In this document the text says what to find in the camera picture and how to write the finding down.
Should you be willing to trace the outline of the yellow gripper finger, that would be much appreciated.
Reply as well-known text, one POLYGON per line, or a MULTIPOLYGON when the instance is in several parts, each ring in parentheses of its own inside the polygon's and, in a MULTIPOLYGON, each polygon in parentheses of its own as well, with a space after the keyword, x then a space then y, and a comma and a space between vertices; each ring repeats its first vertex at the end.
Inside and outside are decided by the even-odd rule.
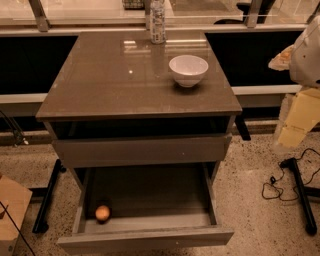
POLYGON ((284 71, 289 69, 289 64, 291 61, 291 53, 293 50, 293 46, 290 45, 282 50, 279 54, 277 54, 268 64, 270 69, 276 71, 284 71))
POLYGON ((277 141, 286 148, 295 148, 319 122, 320 90, 301 90, 292 98, 277 141))

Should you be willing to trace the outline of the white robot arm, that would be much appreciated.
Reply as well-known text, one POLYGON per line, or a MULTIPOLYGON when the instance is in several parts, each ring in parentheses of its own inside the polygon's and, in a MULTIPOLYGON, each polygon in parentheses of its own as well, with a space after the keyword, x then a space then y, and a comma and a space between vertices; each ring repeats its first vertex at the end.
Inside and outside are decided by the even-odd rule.
POLYGON ((320 122, 320 16, 317 15, 293 45, 268 64, 277 71, 288 70, 290 79, 301 85, 295 95, 282 101, 275 144, 295 148, 320 122))

